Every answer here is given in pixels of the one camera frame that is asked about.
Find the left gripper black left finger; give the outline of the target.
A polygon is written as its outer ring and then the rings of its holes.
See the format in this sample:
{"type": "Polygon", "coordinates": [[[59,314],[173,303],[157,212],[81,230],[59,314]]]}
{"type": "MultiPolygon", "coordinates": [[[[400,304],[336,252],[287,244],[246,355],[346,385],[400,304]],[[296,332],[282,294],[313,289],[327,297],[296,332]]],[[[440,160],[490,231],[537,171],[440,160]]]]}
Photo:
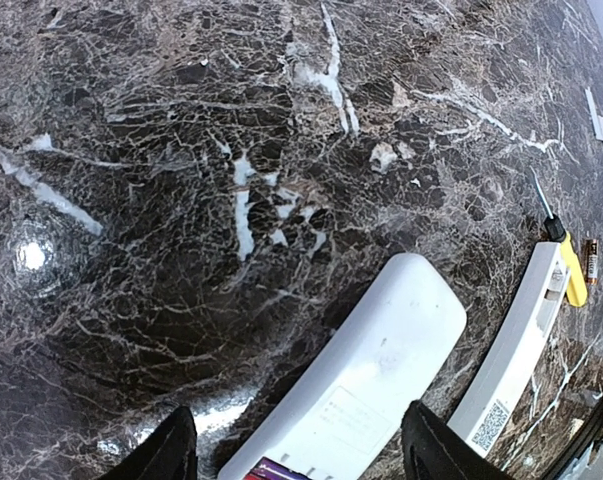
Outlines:
{"type": "Polygon", "coordinates": [[[197,431],[191,410],[177,407],[146,440],[99,480],[196,480],[197,431]]]}

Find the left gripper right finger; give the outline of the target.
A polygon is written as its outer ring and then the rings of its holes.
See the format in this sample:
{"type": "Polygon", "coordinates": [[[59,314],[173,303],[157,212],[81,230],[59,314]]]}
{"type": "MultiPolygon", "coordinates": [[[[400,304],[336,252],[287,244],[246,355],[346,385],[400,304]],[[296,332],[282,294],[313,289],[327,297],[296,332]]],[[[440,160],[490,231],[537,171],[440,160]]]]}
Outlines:
{"type": "Polygon", "coordinates": [[[473,451],[420,400],[412,401],[404,414],[401,443],[407,479],[511,478],[473,451]]]}

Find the white remote control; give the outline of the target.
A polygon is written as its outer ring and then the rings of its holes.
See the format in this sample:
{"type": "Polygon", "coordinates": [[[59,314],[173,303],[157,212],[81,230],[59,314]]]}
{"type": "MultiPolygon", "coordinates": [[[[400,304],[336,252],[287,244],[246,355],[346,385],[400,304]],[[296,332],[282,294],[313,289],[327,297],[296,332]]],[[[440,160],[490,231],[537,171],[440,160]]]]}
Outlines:
{"type": "Polygon", "coordinates": [[[499,332],[448,421],[482,458],[495,445],[533,375],[569,279],[560,245],[537,243],[499,332]]]}

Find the grey remote control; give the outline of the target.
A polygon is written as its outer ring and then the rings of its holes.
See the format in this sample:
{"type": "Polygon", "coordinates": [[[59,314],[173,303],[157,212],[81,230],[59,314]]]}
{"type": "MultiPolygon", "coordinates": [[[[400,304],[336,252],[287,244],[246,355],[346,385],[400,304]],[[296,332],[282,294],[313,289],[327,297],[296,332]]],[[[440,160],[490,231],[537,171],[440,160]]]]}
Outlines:
{"type": "Polygon", "coordinates": [[[263,479],[252,474],[262,458],[305,479],[359,478],[428,389],[466,322],[425,257],[392,256],[219,478],[263,479]]]}

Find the purple blue AAA battery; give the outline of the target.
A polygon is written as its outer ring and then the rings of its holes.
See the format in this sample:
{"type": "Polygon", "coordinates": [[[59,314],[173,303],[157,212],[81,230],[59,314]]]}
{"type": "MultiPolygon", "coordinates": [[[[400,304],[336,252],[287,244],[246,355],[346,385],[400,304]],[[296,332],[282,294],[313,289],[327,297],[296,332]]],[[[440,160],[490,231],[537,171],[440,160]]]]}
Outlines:
{"type": "Polygon", "coordinates": [[[304,480],[305,476],[268,458],[262,458],[252,469],[252,474],[268,480],[304,480]]]}

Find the yellow handled screwdriver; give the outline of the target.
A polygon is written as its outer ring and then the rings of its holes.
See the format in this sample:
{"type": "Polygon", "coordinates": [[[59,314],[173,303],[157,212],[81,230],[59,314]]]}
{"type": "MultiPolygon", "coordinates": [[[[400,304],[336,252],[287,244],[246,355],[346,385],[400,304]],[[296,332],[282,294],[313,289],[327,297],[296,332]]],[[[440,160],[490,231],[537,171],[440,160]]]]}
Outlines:
{"type": "Polygon", "coordinates": [[[560,217],[552,210],[537,173],[533,168],[530,168],[530,173],[535,191],[545,212],[543,225],[548,239],[560,246],[562,259],[570,270],[570,279],[566,289],[568,303],[573,307],[583,307],[587,302],[588,291],[580,259],[573,247],[572,237],[560,217]]]}

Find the white battery cover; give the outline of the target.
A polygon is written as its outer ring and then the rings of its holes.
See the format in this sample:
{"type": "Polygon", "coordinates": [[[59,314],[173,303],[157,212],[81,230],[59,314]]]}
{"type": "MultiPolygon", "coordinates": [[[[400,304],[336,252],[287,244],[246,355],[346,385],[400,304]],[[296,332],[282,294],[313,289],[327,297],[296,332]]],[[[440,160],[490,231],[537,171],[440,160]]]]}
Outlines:
{"type": "Polygon", "coordinates": [[[595,138],[603,143],[603,116],[601,116],[597,111],[596,103],[591,89],[585,88],[584,91],[586,95],[595,138]]]}

